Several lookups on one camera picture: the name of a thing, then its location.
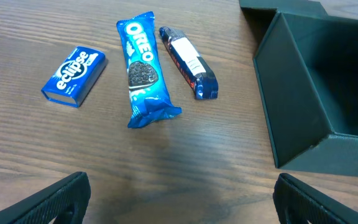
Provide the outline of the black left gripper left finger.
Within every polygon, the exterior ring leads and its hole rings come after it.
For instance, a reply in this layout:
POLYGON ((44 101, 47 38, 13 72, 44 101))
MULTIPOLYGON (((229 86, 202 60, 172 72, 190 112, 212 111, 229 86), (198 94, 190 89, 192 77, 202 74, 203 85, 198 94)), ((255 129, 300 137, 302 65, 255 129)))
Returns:
POLYGON ((85 172, 75 172, 0 211, 0 223, 81 224, 91 197, 85 172))

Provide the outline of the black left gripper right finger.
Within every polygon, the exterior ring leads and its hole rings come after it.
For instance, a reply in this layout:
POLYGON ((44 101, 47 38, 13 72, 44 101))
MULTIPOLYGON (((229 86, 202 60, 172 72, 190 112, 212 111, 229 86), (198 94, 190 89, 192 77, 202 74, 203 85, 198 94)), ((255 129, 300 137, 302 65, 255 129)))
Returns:
POLYGON ((287 173, 278 176, 273 202, 281 224, 358 224, 358 212, 287 173))

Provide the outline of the dark green gift box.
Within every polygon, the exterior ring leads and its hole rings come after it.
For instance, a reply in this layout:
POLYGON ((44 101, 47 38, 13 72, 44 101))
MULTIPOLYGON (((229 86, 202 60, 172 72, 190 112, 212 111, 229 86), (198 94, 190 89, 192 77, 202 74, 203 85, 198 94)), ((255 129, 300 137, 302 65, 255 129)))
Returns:
POLYGON ((316 1, 241 1, 275 166, 358 176, 358 20, 316 1))

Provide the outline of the blue Eclipse mint box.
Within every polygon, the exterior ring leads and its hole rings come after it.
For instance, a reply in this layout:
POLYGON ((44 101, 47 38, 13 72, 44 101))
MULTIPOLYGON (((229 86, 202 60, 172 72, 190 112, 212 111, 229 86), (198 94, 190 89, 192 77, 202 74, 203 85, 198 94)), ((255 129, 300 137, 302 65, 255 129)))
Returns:
POLYGON ((77 46, 57 68, 41 92, 49 101, 77 108, 96 83, 107 61, 103 52, 77 46))

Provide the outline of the dark blue chocolate bar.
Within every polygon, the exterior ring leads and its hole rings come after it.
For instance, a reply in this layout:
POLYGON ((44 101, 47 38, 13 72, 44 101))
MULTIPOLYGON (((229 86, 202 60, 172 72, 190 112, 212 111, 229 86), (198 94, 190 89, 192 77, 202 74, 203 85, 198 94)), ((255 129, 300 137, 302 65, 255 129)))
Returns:
POLYGON ((218 97, 219 85, 214 72, 181 30, 163 26, 159 33, 175 65, 195 93, 197 100, 218 97))

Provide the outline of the blue Oreo cookie pack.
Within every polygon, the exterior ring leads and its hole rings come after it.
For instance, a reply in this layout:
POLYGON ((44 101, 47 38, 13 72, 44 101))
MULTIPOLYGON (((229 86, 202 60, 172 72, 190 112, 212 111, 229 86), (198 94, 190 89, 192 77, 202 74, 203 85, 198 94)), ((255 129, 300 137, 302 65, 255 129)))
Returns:
POLYGON ((121 38, 131 101, 128 128, 143 128, 181 114, 170 100, 158 58, 152 11, 116 23, 121 38))

